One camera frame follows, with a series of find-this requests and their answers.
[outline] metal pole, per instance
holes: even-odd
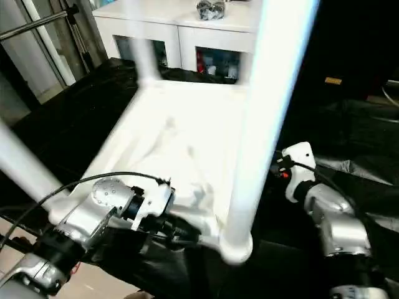
[[[40,21],[40,15],[35,7],[35,4],[33,3],[32,0],[22,0],[26,11],[28,15],[31,17],[33,21]],[[67,14],[70,16],[70,13],[73,11],[71,10],[63,10],[67,12]],[[72,71],[70,70],[68,65],[65,65],[58,54],[57,49],[54,46],[54,43],[47,31],[47,29],[42,26],[37,28],[37,32],[39,33],[41,39],[43,40],[43,43],[46,45],[46,49],[49,52],[53,62],[55,63],[55,66],[57,67],[57,70],[60,72],[62,79],[64,80],[65,84],[67,86],[71,86],[76,82]]]
[[[227,262],[241,263],[252,252],[252,223],[318,3],[263,1],[233,193],[220,238],[221,255]]]
[[[8,31],[0,34],[0,42],[4,41],[6,39],[10,39],[14,36],[17,36],[18,34],[30,31],[32,29],[35,29],[35,28],[43,26],[43,25],[46,25],[52,21],[62,19],[67,16],[68,16],[67,11],[61,11],[61,12],[58,12],[57,14],[53,14],[51,16],[44,17],[43,19],[40,19],[38,21],[34,21],[29,24],[23,25],[21,27],[8,30]]]

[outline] white cabinet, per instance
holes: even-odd
[[[219,60],[239,59],[239,53],[249,53],[252,51],[252,34],[247,32],[234,32],[234,31],[221,31],[215,29],[195,28],[195,27],[183,27],[179,26],[179,38],[180,38],[180,52],[181,52],[181,66],[185,70],[197,71],[198,52],[205,57],[213,59],[212,65],[220,64],[215,62],[213,56],[218,56],[217,51],[209,51],[209,49],[225,50],[230,52],[228,54],[220,54]]]
[[[132,59],[130,43],[134,38],[144,38],[155,41],[154,50],[159,61],[164,60],[162,56],[165,55],[167,67],[181,67],[177,26],[108,17],[95,17],[95,21],[109,58]]]
[[[117,0],[93,15],[109,57],[134,59],[130,43],[142,37],[155,41],[161,64],[234,77],[240,53],[252,53],[250,11],[250,2],[229,2],[223,19],[202,21],[192,0]]]

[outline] black cable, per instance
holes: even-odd
[[[82,184],[88,181],[93,181],[94,179],[101,179],[101,178],[106,178],[109,176],[141,176],[143,178],[147,179],[153,179],[155,180],[158,184],[165,183],[166,181],[154,176],[150,176],[148,174],[143,174],[143,173],[136,173],[136,172],[131,172],[131,171],[116,171],[112,173],[103,173],[103,174],[97,174],[95,176],[89,176],[87,178],[80,179],[78,181],[71,182],[69,184],[63,185],[57,190],[51,192],[49,195],[41,199],[40,201],[34,203],[28,210],[26,210],[24,213],[22,213],[21,216],[17,220],[14,221],[13,225],[10,227],[10,229],[7,231],[7,233],[4,235],[0,242],[0,253],[6,244],[7,240],[10,238],[11,234],[14,232],[14,230],[17,228],[17,226],[21,223],[21,221],[34,209],[40,207],[43,203],[45,203],[48,199],[52,198],[54,195],[62,192],[63,190],[66,190],[70,187],[74,187],[75,185]]]

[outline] black cloth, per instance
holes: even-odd
[[[167,80],[234,83],[180,69],[161,69],[161,74]],[[134,63],[110,59],[13,130],[62,183],[78,179],[137,91],[136,79]],[[370,240],[385,275],[392,283],[399,281],[395,254],[399,235],[392,230],[399,218],[399,141],[395,138],[399,113],[354,100],[301,105],[300,97],[305,95],[294,96],[277,147],[309,141],[320,169],[361,209],[385,219],[391,229],[371,225]],[[3,174],[0,184],[3,206],[32,202]],[[252,228],[254,251],[240,267],[226,265],[211,249],[172,252],[152,243],[141,252],[143,234],[115,229],[107,230],[104,241],[85,261],[158,298],[204,298],[201,291],[207,285],[212,298],[259,294],[322,298],[326,294],[317,231],[299,206],[284,199],[282,190],[269,176]],[[2,216],[13,221],[20,213],[2,211]],[[22,223],[36,235],[46,225],[42,209]]]

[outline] yellow label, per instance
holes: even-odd
[[[328,84],[336,84],[336,85],[341,85],[342,80],[338,78],[331,78],[331,77],[326,77],[324,80],[325,83]]]

